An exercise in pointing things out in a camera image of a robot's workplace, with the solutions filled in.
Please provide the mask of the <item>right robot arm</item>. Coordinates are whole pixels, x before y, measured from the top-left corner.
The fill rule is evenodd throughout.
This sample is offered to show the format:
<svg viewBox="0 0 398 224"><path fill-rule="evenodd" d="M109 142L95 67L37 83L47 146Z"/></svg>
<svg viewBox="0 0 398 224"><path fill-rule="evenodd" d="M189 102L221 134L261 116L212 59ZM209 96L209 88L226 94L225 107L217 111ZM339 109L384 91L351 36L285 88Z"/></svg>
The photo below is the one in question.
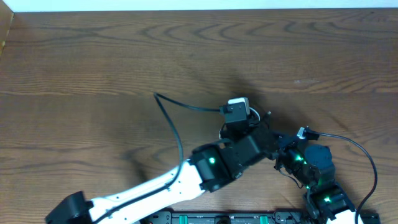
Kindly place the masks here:
<svg viewBox="0 0 398 224"><path fill-rule="evenodd" d="M277 140L278 158L275 169L284 168L292 174L306 192L303 195L312 223L327 223L338 214L356 209L335 178L335 165L328 146L310 144L309 139L281 136Z"/></svg>

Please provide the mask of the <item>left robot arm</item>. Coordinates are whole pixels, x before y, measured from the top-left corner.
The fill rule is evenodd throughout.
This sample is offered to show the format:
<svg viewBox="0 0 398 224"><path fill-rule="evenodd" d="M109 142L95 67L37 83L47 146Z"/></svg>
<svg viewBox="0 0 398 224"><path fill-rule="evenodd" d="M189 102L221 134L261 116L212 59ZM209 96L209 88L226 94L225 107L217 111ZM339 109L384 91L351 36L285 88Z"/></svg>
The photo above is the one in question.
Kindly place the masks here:
<svg viewBox="0 0 398 224"><path fill-rule="evenodd" d="M65 197L46 217L48 224L134 223L178 202L214 192L235 181L246 165L218 144L201 146L168 173L118 194L85 200L83 192Z"/></svg>

